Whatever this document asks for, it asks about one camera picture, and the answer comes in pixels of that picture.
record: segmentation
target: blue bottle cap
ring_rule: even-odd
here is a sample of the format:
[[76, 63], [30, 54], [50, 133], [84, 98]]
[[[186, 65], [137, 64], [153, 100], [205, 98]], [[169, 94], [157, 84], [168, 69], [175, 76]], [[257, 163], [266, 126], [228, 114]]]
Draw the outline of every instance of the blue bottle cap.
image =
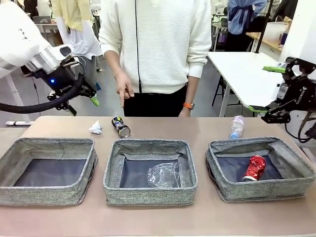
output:
[[233, 132], [233, 133], [231, 134], [231, 139], [238, 139], [238, 138], [239, 138], [238, 133]]

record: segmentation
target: crushed red can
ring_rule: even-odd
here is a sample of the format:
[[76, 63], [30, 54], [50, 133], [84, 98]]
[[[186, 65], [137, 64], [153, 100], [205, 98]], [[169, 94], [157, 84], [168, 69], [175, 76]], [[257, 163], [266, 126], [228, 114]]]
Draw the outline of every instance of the crushed red can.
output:
[[265, 171], [266, 160], [262, 156], [253, 156], [250, 158], [249, 166], [245, 176], [243, 176], [243, 181], [258, 181]]

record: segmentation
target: white tissue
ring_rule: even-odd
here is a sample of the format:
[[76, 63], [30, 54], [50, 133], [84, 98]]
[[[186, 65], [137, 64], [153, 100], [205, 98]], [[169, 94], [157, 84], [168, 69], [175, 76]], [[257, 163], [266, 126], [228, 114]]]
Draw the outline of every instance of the white tissue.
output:
[[102, 126], [100, 125], [99, 121], [96, 121], [89, 131], [94, 134], [101, 134], [102, 133]]

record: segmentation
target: empty basket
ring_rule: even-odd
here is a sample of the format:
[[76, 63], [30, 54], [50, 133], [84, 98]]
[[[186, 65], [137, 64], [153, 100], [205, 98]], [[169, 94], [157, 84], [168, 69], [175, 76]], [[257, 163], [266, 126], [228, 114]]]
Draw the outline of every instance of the empty basket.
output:
[[[266, 168], [259, 181], [242, 182], [249, 160], [260, 155]], [[278, 138], [213, 141], [206, 152], [211, 177], [226, 202], [303, 197], [315, 181], [315, 171]]]
[[198, 179], [186, 142], [120, 139], [112, 145], [103, 185], [109, 205], [188, 205]]
[[97, 163], [90, 139], [21, 138], [0, 159], [0, 205], [76, 205]]

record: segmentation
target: person's left hand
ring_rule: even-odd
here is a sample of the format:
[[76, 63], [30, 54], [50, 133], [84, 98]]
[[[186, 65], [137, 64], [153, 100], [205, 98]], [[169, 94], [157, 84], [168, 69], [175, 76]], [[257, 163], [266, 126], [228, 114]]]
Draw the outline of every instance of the person's left hand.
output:
[[191, 110], [183, 107], [182, 111], [179, 114], [179, 118], [190, 118], [191, 117]]

